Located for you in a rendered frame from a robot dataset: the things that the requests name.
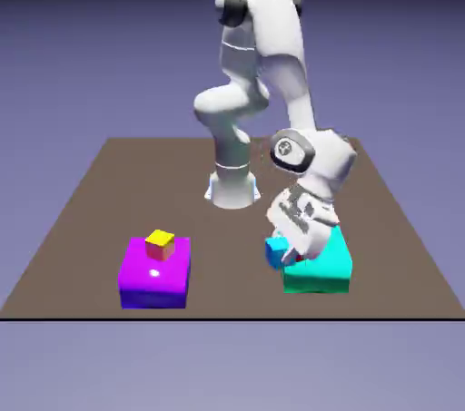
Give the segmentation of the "small yellow cube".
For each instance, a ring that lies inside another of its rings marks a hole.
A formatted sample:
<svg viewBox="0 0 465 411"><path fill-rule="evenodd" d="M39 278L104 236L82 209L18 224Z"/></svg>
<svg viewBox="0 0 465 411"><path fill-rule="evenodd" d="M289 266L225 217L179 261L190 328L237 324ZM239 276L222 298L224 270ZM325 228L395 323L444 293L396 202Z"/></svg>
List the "small yellow cube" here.
<svg viewBox="0 0 465 411"><path fill-rule="evenodd" d="M173 233L164 230L154 230L145 240L146 255L155 260L165 261L171 257L175 249Z"/></svg>

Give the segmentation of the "large teal box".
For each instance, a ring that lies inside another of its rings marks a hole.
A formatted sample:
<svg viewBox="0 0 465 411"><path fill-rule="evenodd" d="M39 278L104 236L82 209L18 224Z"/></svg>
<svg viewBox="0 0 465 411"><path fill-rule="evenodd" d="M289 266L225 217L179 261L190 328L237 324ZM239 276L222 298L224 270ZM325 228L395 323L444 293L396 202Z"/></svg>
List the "large teal box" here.
<svg viewBox="0 0 465 411"><path fill-rule="evenodd" d="M282 271L283 292L348 293L351 283L352 258L346 240L337 226L316 259L303 259Z"/></svg>

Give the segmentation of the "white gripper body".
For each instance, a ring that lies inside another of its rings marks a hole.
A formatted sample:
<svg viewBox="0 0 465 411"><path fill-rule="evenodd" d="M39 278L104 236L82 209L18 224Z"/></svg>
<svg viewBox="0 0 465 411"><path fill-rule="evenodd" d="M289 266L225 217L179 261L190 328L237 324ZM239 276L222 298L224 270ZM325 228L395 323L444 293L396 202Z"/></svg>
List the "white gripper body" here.
<svg viewBox="0 0 465 411"><path fill-rule="evenodd" d="M305 259L316 259L340 223L333 203L310 193L300 184L280 192L266 212L274 229L291 249Z"/></svg>

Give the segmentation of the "small blue cube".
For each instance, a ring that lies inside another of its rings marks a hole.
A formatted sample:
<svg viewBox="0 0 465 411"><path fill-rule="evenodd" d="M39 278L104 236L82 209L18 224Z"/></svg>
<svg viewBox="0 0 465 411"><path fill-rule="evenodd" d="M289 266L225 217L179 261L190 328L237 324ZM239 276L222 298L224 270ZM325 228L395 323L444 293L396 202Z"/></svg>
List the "small blue cube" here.
<svg viewBox="0 0 465 411"><path fill-rule="evenodd" d="M282 235L269 237L265 240L265 257L273 269L278 270L282 267L282 257L288 248L288 241Z"/></svg>

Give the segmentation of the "large magenta box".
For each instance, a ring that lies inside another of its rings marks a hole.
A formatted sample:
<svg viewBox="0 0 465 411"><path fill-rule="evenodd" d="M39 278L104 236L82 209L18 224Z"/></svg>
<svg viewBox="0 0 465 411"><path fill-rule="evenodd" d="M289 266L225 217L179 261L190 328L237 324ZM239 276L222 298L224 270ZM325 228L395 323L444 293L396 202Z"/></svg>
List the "large magenta box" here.
<svg viewBox="0 0 465 411"><path fill-rule="evenodd" d="M174 239L165 261L146 255L144 238L130 238L118 274L122 308L185 308L191 272L189 238Z"/></svg>

